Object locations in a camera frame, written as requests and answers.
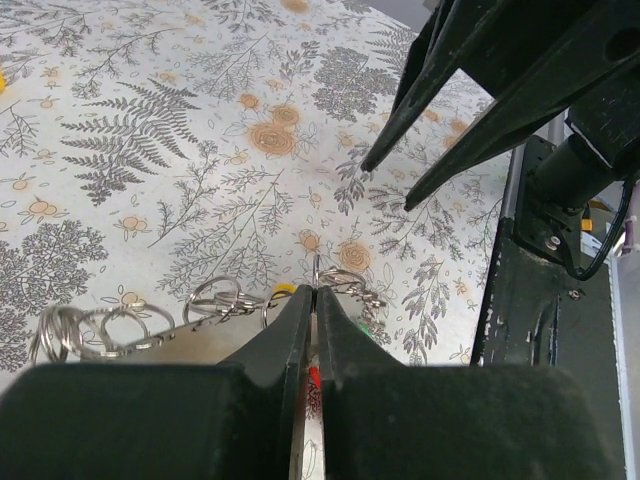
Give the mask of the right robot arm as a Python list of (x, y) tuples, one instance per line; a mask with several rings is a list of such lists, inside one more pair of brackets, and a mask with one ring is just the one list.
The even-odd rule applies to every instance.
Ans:
[(639, 177), (639, 5), (635, 1), (441, 1), (414, 40), (391, 116), (362, 162), (372, 171), (457, 71), (492, 98), (406, 196), (414, 209), (453, 176), (565, 115), (572, 132), (534, 171), (546, 213), (581, 211)]

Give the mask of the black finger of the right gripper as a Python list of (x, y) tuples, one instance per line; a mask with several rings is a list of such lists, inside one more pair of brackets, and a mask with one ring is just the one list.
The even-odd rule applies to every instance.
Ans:
[(413, 41), (391, 117), (362, 163), (374, 170), (462, 70), (498, 98), (577, 19), (578, 1), (441, 1)]

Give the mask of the red tag key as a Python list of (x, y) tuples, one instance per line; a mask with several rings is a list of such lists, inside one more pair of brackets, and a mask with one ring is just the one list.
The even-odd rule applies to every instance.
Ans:
[(315, 313), (311, 315), (310, 328), (311, 337), (308, 352), (306, 419), (320, 421), (322, 417), (322, 379), (320, 375), (319, 361), (318, 321)]

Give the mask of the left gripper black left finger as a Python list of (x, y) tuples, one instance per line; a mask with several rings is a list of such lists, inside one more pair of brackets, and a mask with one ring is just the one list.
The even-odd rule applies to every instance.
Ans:
[(297, 479), (313, 290), (214, 365), (45, 364), (1, 397), (5, 479)]

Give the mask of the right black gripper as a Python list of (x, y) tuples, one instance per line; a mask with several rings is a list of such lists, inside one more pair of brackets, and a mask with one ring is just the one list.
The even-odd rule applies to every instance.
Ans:
[(568, 109), (576, 178), (639, 171), (639, 4), (578, 1), (577, 19), (412, 187), (413, 210), (451, 177), (525, 141)]

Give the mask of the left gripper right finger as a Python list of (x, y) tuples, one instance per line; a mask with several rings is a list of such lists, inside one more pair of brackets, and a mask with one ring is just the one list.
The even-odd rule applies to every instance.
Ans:
[(330, 479), (613, 479), (572, 377), (551, 367), (415, 367), (317, 293)]

